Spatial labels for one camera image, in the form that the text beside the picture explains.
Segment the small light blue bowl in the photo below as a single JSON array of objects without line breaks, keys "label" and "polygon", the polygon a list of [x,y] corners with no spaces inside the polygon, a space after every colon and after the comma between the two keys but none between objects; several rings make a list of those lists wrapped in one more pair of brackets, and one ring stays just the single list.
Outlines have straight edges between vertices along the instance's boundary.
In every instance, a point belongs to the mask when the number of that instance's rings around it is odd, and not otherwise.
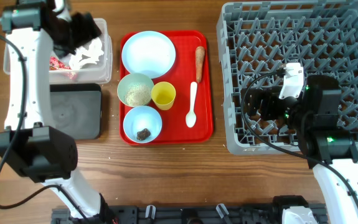
[{"label": "small light blue bowl", "polygon": [[[161,133],[163,126],[161,115],[150,106],[138,106],[127,112],[123,120],[123,131],[126,137],[140,144],[149,143],[155,140]],[[151,135],[144,141],[136,139],[138,131],[147,128]]]}]

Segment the large light blue plate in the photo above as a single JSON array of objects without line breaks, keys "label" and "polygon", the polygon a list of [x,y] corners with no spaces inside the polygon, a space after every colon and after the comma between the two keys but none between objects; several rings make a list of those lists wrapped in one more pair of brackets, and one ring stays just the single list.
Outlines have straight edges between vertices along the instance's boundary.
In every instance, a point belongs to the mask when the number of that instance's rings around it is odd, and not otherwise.
[{"label": "large light blue plate", "polygon": [[151,79],[165,75],[176,60],[176,48],[170,38],[156,31],[131,36],[121,50],[121,61],[129,73],[142,73]]}]

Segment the dark brown food scrap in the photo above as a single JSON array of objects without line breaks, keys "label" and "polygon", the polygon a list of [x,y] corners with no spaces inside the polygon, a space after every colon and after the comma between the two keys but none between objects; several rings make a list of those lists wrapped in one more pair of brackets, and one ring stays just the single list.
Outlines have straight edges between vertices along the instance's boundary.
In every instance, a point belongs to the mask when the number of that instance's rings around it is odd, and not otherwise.
[{"label": "dark brown food scrap", "polygon": [[151,132],[147,128],[144,128],[143,130],[137,132],[136,139],[139,141],[144,141],[150,137],[150,135]]}]

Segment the light green bowl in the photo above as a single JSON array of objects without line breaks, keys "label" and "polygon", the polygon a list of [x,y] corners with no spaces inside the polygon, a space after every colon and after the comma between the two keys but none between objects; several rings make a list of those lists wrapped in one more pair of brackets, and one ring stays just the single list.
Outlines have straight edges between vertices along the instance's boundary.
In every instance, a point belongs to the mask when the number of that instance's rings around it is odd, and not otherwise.
[{"label": "light green bowl", "polygon": [[141,73],[130,73],[124,76],[118,84],[117,94],[119,100],[126,106],[128,105],[126,104],[125,101],[125,93],[127,92],[129,86],[134,83],[145,84],[148,87],[150,87],[151,90],[153,89],[154,86],[152,79],[150,79],[147,75]]}]

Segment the cooked white rice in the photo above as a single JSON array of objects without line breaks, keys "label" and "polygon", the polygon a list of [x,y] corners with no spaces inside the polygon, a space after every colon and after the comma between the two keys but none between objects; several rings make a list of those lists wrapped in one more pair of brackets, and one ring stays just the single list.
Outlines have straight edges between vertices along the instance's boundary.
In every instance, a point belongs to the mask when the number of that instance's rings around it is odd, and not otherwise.
[{"label": "cooked white rice", "polygon": [[145,84],[131,84],[125,93],[125,101],[128,106],[143,106],[151,100],[151,89]]}]

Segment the white plastic spoon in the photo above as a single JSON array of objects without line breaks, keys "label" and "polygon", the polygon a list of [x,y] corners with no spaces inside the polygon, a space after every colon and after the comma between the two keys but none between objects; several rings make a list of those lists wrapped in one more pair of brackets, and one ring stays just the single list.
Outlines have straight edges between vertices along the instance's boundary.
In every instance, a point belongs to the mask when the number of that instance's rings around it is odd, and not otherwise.
[{"label": "white plastic spoon", "polygon": [[188,128],[193,128],[197,119],[194,111],[196,95],[197,83],[192,82],[190,86],[190,107],[189,112],[186,114],[186,125]]}]

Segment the white tissue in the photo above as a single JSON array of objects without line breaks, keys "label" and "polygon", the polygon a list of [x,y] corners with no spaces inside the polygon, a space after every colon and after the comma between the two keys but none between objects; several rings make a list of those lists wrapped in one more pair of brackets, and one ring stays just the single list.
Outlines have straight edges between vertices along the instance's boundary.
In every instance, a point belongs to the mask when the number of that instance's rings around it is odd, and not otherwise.
[{"label": "white tissue", "polygon": [[86,64],[97,64],[99,57],[102,55],[104,55],[102,42],[101,39],[97,37],[90,42],[87,49],[85,47],[79,47],[75,51],[75,55],[70,56],[68,64],[72,70],[79,70]]}]

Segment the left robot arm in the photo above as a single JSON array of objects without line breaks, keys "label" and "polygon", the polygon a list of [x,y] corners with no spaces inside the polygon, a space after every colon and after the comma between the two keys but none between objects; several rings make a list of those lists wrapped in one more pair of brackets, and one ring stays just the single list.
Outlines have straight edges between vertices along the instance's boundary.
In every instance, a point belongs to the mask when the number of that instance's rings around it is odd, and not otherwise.
[{"label": "left robot arm", "polygon": [[102,194],[78,170],[75,140],[55,127],[50,101],[50,57],[74,54],[101,30],[91,14],[71,14],[54,1],[17,1],[3,9],[0,24],[11,66],[1,165],[52,190],[68,207],[71,222],[117,223]]}]

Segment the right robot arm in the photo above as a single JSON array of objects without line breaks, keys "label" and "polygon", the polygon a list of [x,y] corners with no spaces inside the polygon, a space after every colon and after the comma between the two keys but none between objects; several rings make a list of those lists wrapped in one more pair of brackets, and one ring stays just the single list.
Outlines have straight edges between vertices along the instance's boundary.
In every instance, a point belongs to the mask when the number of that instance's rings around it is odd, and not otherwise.
[{"label": "right robot arm", "polygon": [[329,76],[312,75],[302,94],[285,95],[287,85],[242,90],[242,119],[250,125],[257,112],[268,121],[282,119],[294,129],[300,153],[313,171],[331,223],[358,223],[358,150],[349,131],[339,127],[341,89]]}]

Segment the yellow plastic cup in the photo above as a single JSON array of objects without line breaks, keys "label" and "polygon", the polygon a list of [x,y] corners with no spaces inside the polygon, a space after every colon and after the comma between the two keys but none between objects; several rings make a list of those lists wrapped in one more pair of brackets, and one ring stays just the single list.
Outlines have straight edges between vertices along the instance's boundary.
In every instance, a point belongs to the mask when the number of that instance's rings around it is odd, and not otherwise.
[{"label": "yellow plastic cup", "polygon": [[169,82],[159,82],[151,90],[151,98],[160,110],[169,110],[174,104],[176,89]]}]

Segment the red snack wrapper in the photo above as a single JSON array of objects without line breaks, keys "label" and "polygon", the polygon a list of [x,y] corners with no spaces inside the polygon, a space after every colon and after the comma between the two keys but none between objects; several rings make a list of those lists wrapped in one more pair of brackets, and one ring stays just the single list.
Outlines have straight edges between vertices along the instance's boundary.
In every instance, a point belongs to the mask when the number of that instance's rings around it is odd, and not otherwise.
[{"label": "red snack wrapper", "polygon": [[77,78],[77,74],[75,72],[72,72],[71,67],[61,62],[57,57],[50,58],[49,70],[60,71],[62,72],[62,75],[64,75],[65,77],[71,80],[75,80]]}]

